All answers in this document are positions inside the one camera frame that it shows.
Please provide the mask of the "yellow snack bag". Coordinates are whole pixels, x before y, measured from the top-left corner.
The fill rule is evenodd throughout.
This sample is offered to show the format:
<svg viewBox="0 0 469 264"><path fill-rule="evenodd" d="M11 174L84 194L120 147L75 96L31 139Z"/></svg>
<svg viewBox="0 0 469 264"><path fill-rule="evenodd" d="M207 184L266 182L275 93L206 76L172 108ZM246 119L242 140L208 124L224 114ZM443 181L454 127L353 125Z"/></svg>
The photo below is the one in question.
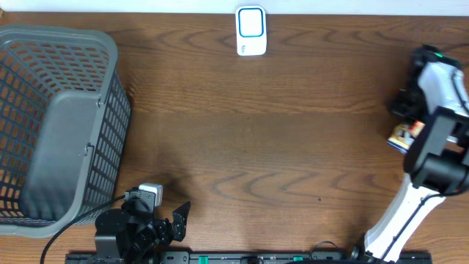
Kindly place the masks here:
<svg viewBox="0 0 469 264"><path fill-rule="evenodd" d="M416 140L425 124L420 121L397 125L388 137L387 143L401 153L406 153Z"/></svg>

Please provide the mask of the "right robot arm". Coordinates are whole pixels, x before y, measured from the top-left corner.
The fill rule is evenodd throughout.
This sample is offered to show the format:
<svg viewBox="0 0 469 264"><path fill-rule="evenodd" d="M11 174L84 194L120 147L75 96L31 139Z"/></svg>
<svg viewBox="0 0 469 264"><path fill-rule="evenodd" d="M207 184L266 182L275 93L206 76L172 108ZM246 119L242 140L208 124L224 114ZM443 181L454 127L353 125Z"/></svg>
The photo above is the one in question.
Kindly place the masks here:
<svg viewBox="0 0 469 264"><path fill-rule="evenodd" d="M388 110L406 128L388 143L404 153L402 184L351 260L397 263L421 222L449 197L468 192L468 92L462 63L422 45Z"/></svg>

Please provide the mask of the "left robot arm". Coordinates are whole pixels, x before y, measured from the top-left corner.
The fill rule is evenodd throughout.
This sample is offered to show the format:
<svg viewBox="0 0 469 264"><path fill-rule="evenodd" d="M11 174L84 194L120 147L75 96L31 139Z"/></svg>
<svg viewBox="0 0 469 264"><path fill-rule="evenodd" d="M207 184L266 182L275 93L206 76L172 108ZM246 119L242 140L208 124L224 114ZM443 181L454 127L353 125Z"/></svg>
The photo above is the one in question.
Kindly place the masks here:
<svg viewBox="0 0 469 264"><path fill-rule="evenodd" d="M159 219L163 186L149 184L125 192L120 208L101 213L95 222L95 263L160 263L158 246L183 241L186 235L189 201L172 212L172 220Z"/></svg>

